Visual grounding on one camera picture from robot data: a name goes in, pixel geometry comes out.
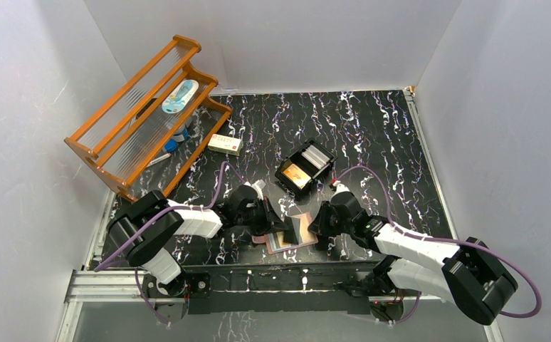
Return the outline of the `black card tray box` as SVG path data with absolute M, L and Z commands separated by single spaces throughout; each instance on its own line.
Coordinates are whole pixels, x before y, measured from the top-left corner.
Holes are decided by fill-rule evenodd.
M 301 152 L 304 151 L 304 149 L 308 145 L 316 145 L 318 149 L 320 149 L 330 158 L 330 162 L 327 164 L 327 166 L 319 170 L 301 155 Z M 303 198 L 310 194 L 312 186 L 315 185 L 318 180 L 321 180 L 328 174 L 328 172 L 333 168 L 336 159 L 337 157 L 335 156 L 333 151 L 328 150 L 323 144 L 321 144 L 317 140 L 309 139 L 306 140 L 302 145 L 294 149 L 292 154 L 289 157 L 285 158 L 279 164 L 278 168 L 275 171 L 275 178 L 283 189 L 290 191 L 296 198 Z M 287 179 L 282 173 L 282 171 L 287 166 L 289 166 L 289 164 L 292 163 L 298 165 L 309 176 L 311 176 L 312 180 L 301 190 L 296 188 L 294 184 L 292 184 L 291 181 Z

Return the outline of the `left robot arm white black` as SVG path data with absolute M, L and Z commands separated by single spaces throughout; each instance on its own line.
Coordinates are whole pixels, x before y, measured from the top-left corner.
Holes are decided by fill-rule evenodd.
M 168 296 L 183 293 L 187 282 L 179 262 L 166 249 L 176 235 L 211 239 L 222 229 L 242 227 L 252 237 L 293 229 L 256 185 L 244 184 L 210 207 L 185 206 L 153 190 L 116 214 L 107 234 L 131 267 L 142 268 Z

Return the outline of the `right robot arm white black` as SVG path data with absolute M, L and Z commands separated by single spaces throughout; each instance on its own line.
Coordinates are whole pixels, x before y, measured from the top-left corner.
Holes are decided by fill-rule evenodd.
M 471 320 L 489 325 L 518 290 L 514 277 L 480 240 L 433 242 L 427 234 L 368 214 L 349 191 L 322 202 L 309 230 L 320 237 L 347 234 L 360 247 L 383 255 L 363 279 L 338 284 L 352 295 L 419 291 L 450 301 Z

